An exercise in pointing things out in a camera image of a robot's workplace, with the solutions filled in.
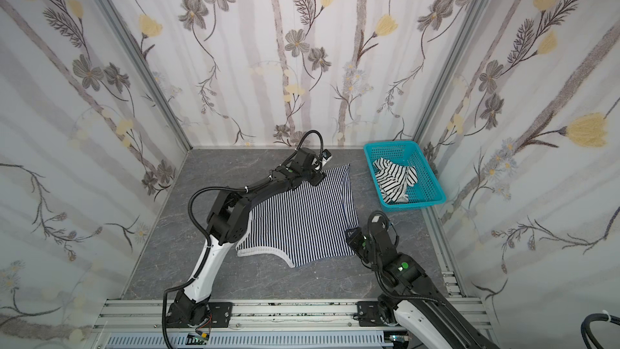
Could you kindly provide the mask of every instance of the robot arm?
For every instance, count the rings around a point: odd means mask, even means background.
[[[376,211],[368,218],[368,234],[350,229],[346,239],[362,262],[370,264],[384,293],[378,298],[378,319],[385,325],[400,324],[432,349],[499,349],[441,295],[411,256],[396,250],[398,242],[392,243],[388,227],[387,215]],[[373,317],[359,318],[362,325],[364,318]]]
[[[316,131],[308,131],[306,136]],[[250,211],[261,202],[288,190],[294,190],[302,182],[317,186],[324,178],[322,167],[331,159],[331,153],[322,149],[314,151],[300,146],[281,165],[272,170],[267,178],[243,189],[205,188],[196,192],[188,210],[190,219],[207,237],[190,280],[181,286],[174,303],[166,313],[164,324],[199,325],[210,314],[208,301],[213,281],[227,252],[247,232]],[[191,205],[195,197],[207,190],[221,190],[206,217],[203,229],[193,217]]]

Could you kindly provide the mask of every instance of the striped shirt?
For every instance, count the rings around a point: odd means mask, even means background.
[[[383,200],[386,203],[408,203],[407,187],[418,182],[415,167],[400,166],[384,158],[375,160],[373,166],[377,169],[375,178]]]
[[[349,183],[349,165],[326,170],[318,186],[271,197],[250,212],[237,256],[271,253],[299,267],[314,260],[353,255],[345,230],[360,226]]]

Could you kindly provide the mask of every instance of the striped clothing in basket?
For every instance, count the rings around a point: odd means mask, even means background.
[[[381,196],[386,203],[408,203],[407,187],[418,182],[415,167],[400,166],[394,162],[379,158],[373,162],[378,171],[375,174]]]

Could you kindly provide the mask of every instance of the teal basket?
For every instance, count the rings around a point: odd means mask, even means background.
[[[373,181],[383,211],[396,212],[419,209],[446,202],[446,195],[441,189],[439,182],[437,182],[437,178],[435,178],[429,163],[424,158],[418,143],[412,141],[368,143],[364,146],[364,153],[366,154],[368,167],[370,167],[370,174],[373,175]],[[388,204],[383,200],[377,178],[375,177],[377,168],[373,166],[373,162],[379,158],[391,160],[401,166],[415,167],[415,171],[418,174],[418,183],[407,188],[408,203]]]

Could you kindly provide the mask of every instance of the floral wallpaper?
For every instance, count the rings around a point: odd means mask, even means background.
[[[81,348],[185,151],[92,0],[0,7],[0,346]]]
[[[112,0],[193,145],[410,139],[471,0]]]
[[[490,0],[420,143],[503,348],[583,348],[620,312],[619,38],[617,0]]]

